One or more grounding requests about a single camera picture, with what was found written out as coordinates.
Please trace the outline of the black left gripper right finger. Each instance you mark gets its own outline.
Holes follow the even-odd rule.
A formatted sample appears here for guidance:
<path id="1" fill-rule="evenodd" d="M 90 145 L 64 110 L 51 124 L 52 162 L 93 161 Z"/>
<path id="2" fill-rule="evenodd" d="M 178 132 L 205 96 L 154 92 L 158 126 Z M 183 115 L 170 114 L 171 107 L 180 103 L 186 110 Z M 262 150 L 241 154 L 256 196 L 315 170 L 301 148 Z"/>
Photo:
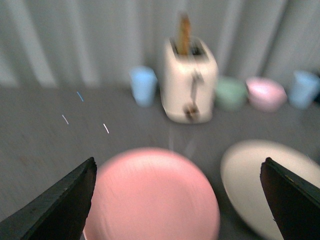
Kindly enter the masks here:
<path id="1" fill-rule="evenodd" d="M 320 189 L 267 157 L 260 182 L 274 221 L 285 240 L 320 238 Z"/>

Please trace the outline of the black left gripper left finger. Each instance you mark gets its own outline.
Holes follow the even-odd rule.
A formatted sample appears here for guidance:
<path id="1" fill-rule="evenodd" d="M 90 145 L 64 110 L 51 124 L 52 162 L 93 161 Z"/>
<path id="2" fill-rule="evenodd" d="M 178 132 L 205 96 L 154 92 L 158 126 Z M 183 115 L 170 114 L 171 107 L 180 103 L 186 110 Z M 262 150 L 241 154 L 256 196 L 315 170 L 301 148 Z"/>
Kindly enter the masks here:
<path id="1" fill-rule="evenodd" d="M 88 158 L 0 223 L 2 240 L 79 240 L 92 205 L 97 165 Z"/>

